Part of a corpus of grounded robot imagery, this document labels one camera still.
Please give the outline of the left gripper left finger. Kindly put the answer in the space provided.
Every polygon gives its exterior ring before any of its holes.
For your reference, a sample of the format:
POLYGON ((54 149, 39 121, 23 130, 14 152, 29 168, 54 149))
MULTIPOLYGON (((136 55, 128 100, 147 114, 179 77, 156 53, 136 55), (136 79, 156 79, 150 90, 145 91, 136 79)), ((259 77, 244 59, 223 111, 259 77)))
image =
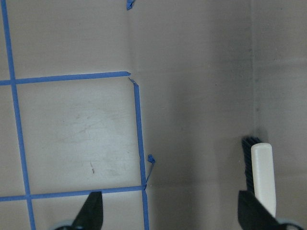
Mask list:
POLYGON ((102 192, 91 192, 74 219, 73 230, 100 230, 103 225, 102 192))

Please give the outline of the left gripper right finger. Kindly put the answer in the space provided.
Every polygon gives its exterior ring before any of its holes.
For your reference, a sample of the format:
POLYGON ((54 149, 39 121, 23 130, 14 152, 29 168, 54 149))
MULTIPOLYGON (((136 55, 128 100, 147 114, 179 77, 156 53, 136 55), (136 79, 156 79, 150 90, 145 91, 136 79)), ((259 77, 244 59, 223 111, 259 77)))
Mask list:
POLYGON ((280 224, 249 191, 238 193, 238 222, 243 230, 282 230, 280 224))

